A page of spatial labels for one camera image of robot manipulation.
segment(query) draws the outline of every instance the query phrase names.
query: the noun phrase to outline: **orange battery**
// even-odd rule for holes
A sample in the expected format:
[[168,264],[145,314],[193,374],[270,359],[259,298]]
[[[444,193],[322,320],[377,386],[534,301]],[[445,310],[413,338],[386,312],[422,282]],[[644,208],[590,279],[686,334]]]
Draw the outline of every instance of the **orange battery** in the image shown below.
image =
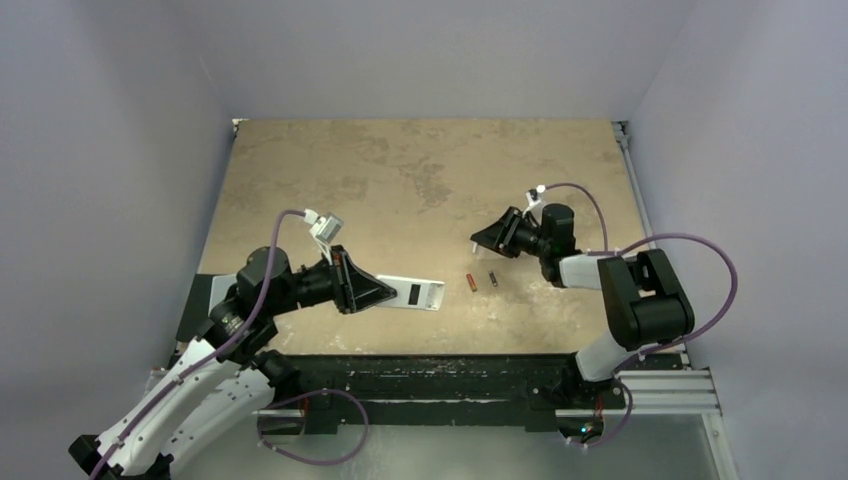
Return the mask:
[[471,287],[471,291],[476,292],[477,291],[477,284],[474,283],[474,277],[472,277],[471,274],[469,273],[468,275],[465,276],[465,278],[468,279],[468,286]]

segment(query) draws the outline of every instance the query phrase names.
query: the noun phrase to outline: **white wall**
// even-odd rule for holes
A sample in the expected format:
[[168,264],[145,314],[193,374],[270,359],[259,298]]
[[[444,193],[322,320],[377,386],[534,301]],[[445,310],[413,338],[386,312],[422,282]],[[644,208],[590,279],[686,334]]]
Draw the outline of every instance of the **white wall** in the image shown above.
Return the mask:
[[[846,19],[840,0],[702,0],[631,125],[654,229],[714,238],[739,267],[692,350],[745,479],[848,478]],[[706,320],[726,273],[668,247]]]
[[83,478],[173,347],[232,125],[166,3],[0,5],[3,478]]
[[694,0],[181,0],[236,117],[629,118]]

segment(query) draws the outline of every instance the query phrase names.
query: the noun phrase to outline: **wooden tabletop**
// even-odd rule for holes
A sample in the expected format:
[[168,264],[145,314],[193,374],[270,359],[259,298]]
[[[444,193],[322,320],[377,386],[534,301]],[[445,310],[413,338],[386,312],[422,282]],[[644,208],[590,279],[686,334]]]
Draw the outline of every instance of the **wooden tabletop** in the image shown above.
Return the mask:
[[[239,125],[201,272],[233,273],[267,245],[280,210],[311,208],[345,221],[335,243],[372,274],[443,280],[439,312],[331,303],[277,318],[269,346],[284,353],[551,353],[606,327],[599,292],[557,289],[538,261],[473,255],[469,235],[524,192],[569,181],[597,198],[611,246],[644,236],[620,150],[605,120],[251,120]],[[592,204],[557,189],[576,214],[581,249],[600,249]],[[307,225],[287,219],[279,246],[293,265],[320,259]],[[487,271],[497,275],[499,287]],[[465,275],[474,275],[472,293]]]

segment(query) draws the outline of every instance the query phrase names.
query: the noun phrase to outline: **small orange object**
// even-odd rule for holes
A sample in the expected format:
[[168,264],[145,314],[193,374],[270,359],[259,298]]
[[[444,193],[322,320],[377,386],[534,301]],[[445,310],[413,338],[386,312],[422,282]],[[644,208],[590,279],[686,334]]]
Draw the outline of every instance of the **small orange object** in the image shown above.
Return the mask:
[[476,292],[477,291],[477,284],[474,283],[474,277],[472,277],[471,274],[469,273],[468,275],[465,276],[465,278],[468,279],[468,286],[471,287],[471,291]]

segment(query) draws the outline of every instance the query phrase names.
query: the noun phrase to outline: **table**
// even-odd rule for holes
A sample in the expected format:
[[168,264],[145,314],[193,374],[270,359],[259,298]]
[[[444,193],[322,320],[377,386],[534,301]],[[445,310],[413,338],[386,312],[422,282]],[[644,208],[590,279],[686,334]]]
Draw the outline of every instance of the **table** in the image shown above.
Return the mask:
[[[282,209],[329,211],[345,221],[336,243],[359,267],[446,282],[442,309],[340,315],[323,304],[278,317],[280,333],[270,347],[290,354],[575,351],[606,328],[600,293],[554,288],[535,258],[473,255],[468,240],[510,205],[524,208],[528,188],[560,181],[595,195],[612,246],[644,237],[605,120],[243,121],[200,271],[241,268],[250,252],[268,244]],[[578,248],[602,247],[597,215],[581,192],[557,189],[546,200],[574,209]],[[293,265],[320,259],[306,227],[286,219],[281,229],[280,247]]]

